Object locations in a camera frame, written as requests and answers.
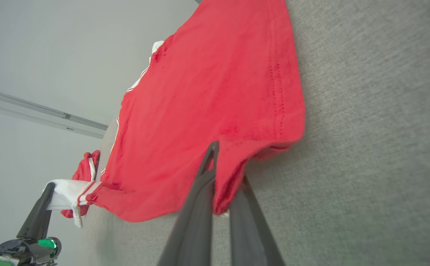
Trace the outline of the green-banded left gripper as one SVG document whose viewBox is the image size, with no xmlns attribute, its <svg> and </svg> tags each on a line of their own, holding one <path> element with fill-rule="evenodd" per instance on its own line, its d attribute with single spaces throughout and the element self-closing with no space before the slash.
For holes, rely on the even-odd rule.
<svg viewBox="0 0 430 266">
<path fill-rule="evenodd" d="M 54 194 L 55 184 L 48 183 L 42 195 L 32 207 L 14 240 L 0 244 L 0 266 L 32 266 L 30 244 L 47 238 L 51 218 L 48 210 Z"/>
</svg>

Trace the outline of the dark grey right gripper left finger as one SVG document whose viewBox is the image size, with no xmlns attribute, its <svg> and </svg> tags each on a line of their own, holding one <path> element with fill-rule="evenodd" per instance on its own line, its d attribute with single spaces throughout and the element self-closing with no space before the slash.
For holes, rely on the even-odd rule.
<svg viewBox="0 0 430 266">
<path fill-rule="evenodd" d="M 209 266 L 219 143 L 210 143 L 158 261 L 159 266 Z"/>
</svg>

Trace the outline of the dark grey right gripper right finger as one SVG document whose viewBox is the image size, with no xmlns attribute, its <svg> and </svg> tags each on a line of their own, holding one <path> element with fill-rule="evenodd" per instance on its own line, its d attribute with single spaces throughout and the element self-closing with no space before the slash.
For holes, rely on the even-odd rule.
<svg viewBox="0 0 430 266">
<path fill-rule="evenodd" d="M 246 176 L 230 203 L 232 266 L 284 266 L 279 248 Z"/>
</svg>

